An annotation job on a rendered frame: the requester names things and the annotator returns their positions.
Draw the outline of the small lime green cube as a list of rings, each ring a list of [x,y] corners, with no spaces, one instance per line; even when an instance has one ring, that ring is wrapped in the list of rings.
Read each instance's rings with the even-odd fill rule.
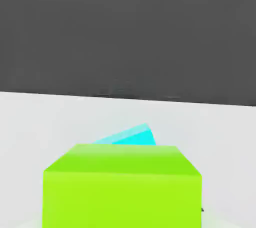
[[[175,146],[78,144],[43,172],[42,228],[202,228],[202,176]]]

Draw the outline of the small cyan cube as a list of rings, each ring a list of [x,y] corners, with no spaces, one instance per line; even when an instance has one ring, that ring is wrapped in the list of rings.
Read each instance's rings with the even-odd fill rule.
[[[156,145],[150,127],[144,123],[93,142],[110,145]]]

